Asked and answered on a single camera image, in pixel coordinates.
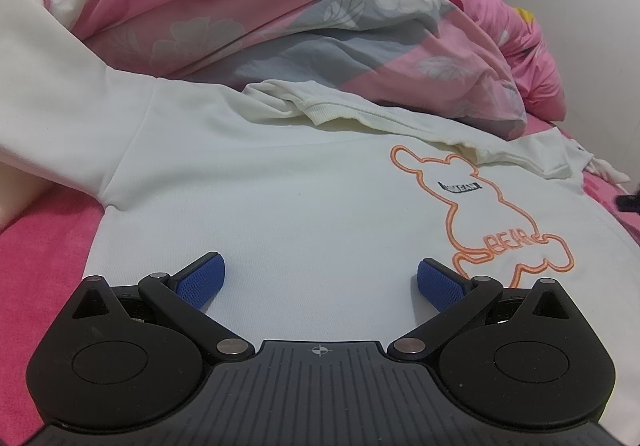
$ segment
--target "crosshair symbol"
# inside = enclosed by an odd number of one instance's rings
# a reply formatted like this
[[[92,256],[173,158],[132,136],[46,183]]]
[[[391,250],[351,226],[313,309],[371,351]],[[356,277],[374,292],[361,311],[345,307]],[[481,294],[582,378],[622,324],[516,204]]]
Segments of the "crosshair symbol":
[[[316,354],[317,356],[324,356],[327,352],[331,352],[331,349],[328,349],[321,343],[319,343],[316,347],[309,349],[311,352]]]

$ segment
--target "blue rubber pad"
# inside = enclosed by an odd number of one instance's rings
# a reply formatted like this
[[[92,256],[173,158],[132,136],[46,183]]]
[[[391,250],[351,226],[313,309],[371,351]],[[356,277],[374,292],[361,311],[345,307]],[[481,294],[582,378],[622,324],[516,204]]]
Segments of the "blue rubber pad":
[[[222,289],[223,283],[225,283],[225,261],[222,255],[216,255],[195,269],[188,277],[180,280],[175,292],[191,306],[200,310]]]
[[[458,282],[435,267],[421,261],[418,265],[418,289],[431,304],[442,312],[465,296],[464,288]]]

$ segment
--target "pink bed sheet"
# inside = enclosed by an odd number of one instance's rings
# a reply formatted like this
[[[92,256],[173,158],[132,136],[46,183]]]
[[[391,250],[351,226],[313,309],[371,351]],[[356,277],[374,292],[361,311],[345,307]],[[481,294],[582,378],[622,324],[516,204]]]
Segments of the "pink bed sheet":
[[[549,123],[529,116],[528,134]],[[585,191],[615,213],[619,188],[584,174]],[[0,440],[17,446],[42,425],[25,383],[38,342],[78,285],[102,207],[93,198],[55,187],[0,234]],[[640,243],[640,216],[616,213]]]

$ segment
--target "ribbed surface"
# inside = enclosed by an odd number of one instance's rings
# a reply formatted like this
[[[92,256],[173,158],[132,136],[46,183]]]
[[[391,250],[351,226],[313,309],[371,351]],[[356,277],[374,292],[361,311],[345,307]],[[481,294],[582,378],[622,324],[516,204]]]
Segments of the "ribbed surface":
[[[438,271],[425,261],[418,265],[418,289],[431,304],[442,312],[465,296],[459,283]]]
[[[225,261],[221,255],[202,264],[177,285],[176,294],[200,310],[225,283]]]
[[[609,446],[594,425],[558,434],[492,428],[452,405],[419,365],[373,343],[267,342],[213,370],[190,405],[149,428],[82,436],[50,428],[34,446]]]

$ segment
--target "embroidered bear logo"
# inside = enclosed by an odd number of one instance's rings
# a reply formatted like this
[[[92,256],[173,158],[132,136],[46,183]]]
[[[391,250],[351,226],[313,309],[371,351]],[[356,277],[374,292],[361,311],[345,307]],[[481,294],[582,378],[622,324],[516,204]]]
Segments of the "embroidered bear logo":
[[[456,153],[445,159],[419,157],[398,145],[391,150],[391,161],[448,206],[444,223],[456,249],[452,263],[465,278],[487,275],[517,287],[523,273],[538,275],[547,269],[567,273],[574,268],[564,239],[541,233],[531,215],[507,201],[500,188],[481,177],[478,167],[464,157]],[[467,272],[470,266],[472,275]]]

